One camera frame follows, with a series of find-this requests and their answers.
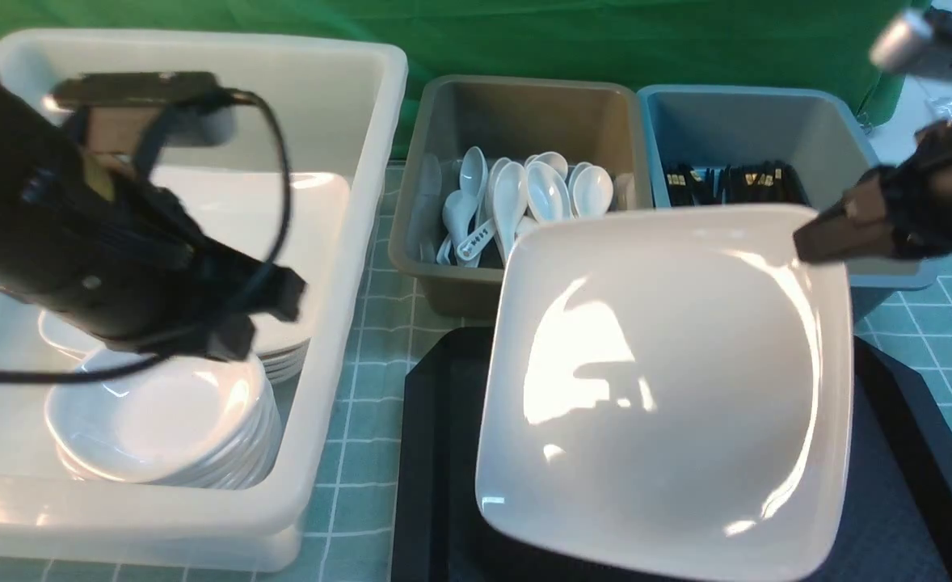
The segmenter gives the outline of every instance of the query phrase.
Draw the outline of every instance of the stack of white plates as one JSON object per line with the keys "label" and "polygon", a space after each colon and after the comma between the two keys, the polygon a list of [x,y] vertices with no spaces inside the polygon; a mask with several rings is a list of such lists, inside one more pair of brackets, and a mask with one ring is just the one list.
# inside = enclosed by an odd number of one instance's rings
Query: stack of white plates
{"label": "stack of white plates", "polygon": [[[142,356],[100,349],[81,369]],[[174,358],[115,381],[55,386],[44,417],[75,479],[246,489],[276,460],[281,419],[257,357]]]}
{"label": "stack of white plates", "polygon": [[[281,322],[268,314],[255,316],[254,320],[257,324],[254,351],[264,365],[268,380],[277,384],[300,373],[300,369],[303,369],[303,358],[307,354],[307,339],[301,340],[299,329],[282,327]],[[37,320],[37,331],[48,345],[76,360],[81,360],[88,353],[103,346],[103,342],[47,310],[41,311]]]}
{"label": "stack of white plates", "polygon": [[303,358],[307,354],[307,343],[288,347],[276,348],[266,352],[258,352],[261,358],[261,364],[264,365],[264,372],[268,380],[277,384],[283,380],[292,378],[303,369]]}

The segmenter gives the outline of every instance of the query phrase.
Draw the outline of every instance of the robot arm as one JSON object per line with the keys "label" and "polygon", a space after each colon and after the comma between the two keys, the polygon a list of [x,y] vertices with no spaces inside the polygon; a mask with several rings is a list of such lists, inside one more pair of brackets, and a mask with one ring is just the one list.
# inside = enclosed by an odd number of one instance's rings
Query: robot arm
{"label": "robot arm", "polygon": [[[207,73],[92,74],[53,97],[72,112],[61,128],[0,85],[0,288],[112,349],[158,357],[244,360],[250,314],[298,317],[305,282],[272,264],[290,170],[262,99]],[[265,261],[208,237],[150,183],[168,137],[209,145],[214,119],[239,104],[264,113],[283,166],[283,227]]]}
{"label": "robot arm", "polygon": [[[889,73],[952,81],[951,12],[905,12],[878,38],[871,60]],[[798,230],[802,260],[952,254],[952,123],[934,123],[916,139],[910,159],[872,169],[841,202]]]}

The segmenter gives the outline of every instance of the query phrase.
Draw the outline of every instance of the green cloth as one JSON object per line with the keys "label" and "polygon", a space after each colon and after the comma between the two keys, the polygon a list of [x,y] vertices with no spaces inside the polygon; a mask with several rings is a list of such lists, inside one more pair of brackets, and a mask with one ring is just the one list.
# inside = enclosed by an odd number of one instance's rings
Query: green cloth
{"label": "green cloth", "polygon": [[33,27],[300,34],[396,44],[410,74],[394,156],[422,87],[442,74],[815,88],[868,121],[902,81],[867,54],[908,5],[930,0],[0,0],[0,38]]}

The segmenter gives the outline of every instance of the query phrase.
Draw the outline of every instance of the white saucer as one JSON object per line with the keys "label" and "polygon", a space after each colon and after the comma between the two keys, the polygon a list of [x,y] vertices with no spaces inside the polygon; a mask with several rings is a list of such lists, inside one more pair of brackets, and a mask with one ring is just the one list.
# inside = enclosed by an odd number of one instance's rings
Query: white saucer
{"label": "white saucer", "polygon": [[[99,350],[81,369],[141,357]],[[44,417],[56,442],[78,464],[105,479],[151,483],[227,445],[255,412],[266,384],[255,356],[229,364],[174,358],[128,378],[55,386]]]}
{"label": "white saucer", "polygon": [[279,372],[269,373],[268,381],[272,384],[277,384],[289,380],[292,376],[296,376],[303,369],[303,361],[298,362],[298,364],[292,365],[292,367],[287,369],[281,369]]}
{"label": "white saucer", "polygon": [[303,357],[306,353],[307,346],[305,344],[292,350],[291,352],[277,356],[259,355],[259,358],[261,358],[261,364],[264,365],[265,369],[275,369],[281,367],[282,365],[292,364],[293,362],[303,360]]}
{"label": "white saucer", "polygon": [[[207,236],[261,259],[279,227],[277,204],[280,178],[276,173],[214,172],[189,168],[158,168],[152,175],[157,185],[177,192],[185,210],[199,222]],[[297,346],[314,334],[320,305],[318,289],[331,269],[329,260],[339,243],[339,221],[346,213],[350,183],[343,176],[326,173],[293,174],[293,195],[308,213],[294,213],[283,251],[277,263],[295,270],[307,281],[296,322],[281,322],[269,314],[251,317],[257,327],[254,351],[266,354]],[[300,244],[305,239],[307,244]]]}
{"label": "white saucer", "polygon": [[66,323],[50,310],[41,310],[37,316],[37,332],[45,343],[75,360],[103,346],[103,342]]}
{"label": "white saucer", "polygon": [[[274,458],[279,452],[281,438],[281,420],[274,398],[269,398],[263,406],[257,406],[254,423],[244,428],[241,438],[229,443],[220,453],[172,478],[158,480],[156,485],[178,487],[210,487],[210,489],[244,489],[254,486],[263,475],[272,468]],[[56,457],[73,479],[100,480],[88,467],[78,463],[56,445]]]}
{"label": "white saucer", "polygon": [[853,408],[846,270],[801,264],[793,244],[815,215],[620,213],[521,238],[477,456],[487,523],[669,577],[814,571],[841,519]]}

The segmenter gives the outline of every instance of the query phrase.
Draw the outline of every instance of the white bowl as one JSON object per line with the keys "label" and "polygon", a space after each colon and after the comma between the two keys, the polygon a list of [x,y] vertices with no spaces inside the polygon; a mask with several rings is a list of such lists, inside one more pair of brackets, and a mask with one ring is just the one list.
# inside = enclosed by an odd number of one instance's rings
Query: white bowl
{"label": "white bowl", "polygon": [[547,550],[698,580],[798,580],[832,548],[853,404],[842,265],[791,205],[624,213],[521,237],[476,500]]}
{"label": "white bowl", "polygon": [[225,482],[219,483],[221,489],[247,489],[261,482],[272,470],[272,464],[279,454],[279,443],[281,438],[281,420],[279,412],[272,417],[264,435],[258,435],[263,439],[263,444],[257,449],[257,454],[251,463],[243,463],[239,471],[234,475],[229,475]]}
{"label": "white bowl", "polygon": [[255,412],[251,414],[251,419],[243,425],[239,434],[236,434],[217,452],[156,483],[181,487],[210,487],[229,472],[251,463],[250,451],[257,446],[255,443],[266,438],[273,417],[278,415],[272,388],[270,384],[267,384],[265,393],[261,395],[261,402],[255,406]]}
{"label": "white bowl", "polygon": [[74,480],[102,479],[100,476],[83,467],[81,463],[78,463],[77,459],[73,459],[58,443],[56,445],[56,458],[59,459],[59,463],[66,469],[66,472],[70,473],[70,476],[72,476]]}
{"label": "white bowl", "polygon": [[262,465],[268,458],[272,446],[277,446],[272,438],[274,424],[279,419],[279,412],[274,406],[274,399],[264,405],[265,412],[257,430],[244,439],[235,453],[225,458],[223,462],[215,463],[206,475],[198,476],[191,482],[182,483],[185,487],[212,487],[213,489],[238,489],[246,482],[246,477]]}
{"label": "white bowl", "polygon": [[[98,350],[81,369],[143,356]],[[59,384],[44,403],[48,431],[82,466],[105,479],[150,483],[206,459],[236,437],[266,386],[257,357],[244,362],[173,358],[137,375]]]}

